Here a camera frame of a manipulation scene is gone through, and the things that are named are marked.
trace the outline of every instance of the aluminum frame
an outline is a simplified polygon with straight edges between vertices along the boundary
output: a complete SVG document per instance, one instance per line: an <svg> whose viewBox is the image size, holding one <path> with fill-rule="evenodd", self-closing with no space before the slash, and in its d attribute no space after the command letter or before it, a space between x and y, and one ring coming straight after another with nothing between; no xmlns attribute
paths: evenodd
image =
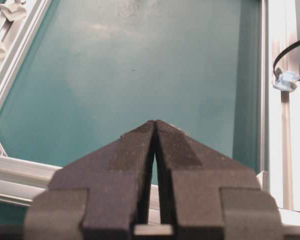
<svg viewBox="0 0 300 240"><path fill-rule="evenodd" d="M51 0L25 3L28 15L13 23L0 12L0 38L7 48L0 62L0 110ZM260 0L259 170L268 166L269 186L284 224L300 226L300 87L281 93L272 87L272 63L297 40L295 0ZM294 51L279 64L299 72ZM0 201L29 206L45 190L58 166L0 156ZM151 186L149 223L159 224L158 186Z"/></svg>

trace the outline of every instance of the green table surface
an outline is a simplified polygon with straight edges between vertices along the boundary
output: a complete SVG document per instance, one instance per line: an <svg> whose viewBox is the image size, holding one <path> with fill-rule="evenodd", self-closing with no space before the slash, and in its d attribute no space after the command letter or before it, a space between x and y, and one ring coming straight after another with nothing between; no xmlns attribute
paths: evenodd
<svg viewBox="0 0 300 240"><path fill-rule="evenodd" d="M257 169L258 52L258 0L53 0L0 141L64 166L162 119Z"/></svg>

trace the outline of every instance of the black cable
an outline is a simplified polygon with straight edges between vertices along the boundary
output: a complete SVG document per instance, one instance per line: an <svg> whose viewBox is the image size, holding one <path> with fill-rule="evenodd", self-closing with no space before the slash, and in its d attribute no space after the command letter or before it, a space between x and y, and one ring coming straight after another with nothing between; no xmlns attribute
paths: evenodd
<svg viewBox="0 0 300 240"><path fill-rule="evenodd" d="M276 71L276 66L278 64L278 62L287 54L289 53L290 51L292 51L293 49L297 48L300 46L300 40L299 41L296 41L295 43L291 44L290 46L288 46L285 50L283 50L277 57L276 59L274 60L274 63L273 63L273 73L276 77L276 79L279 78L279 73Z"/></svg>

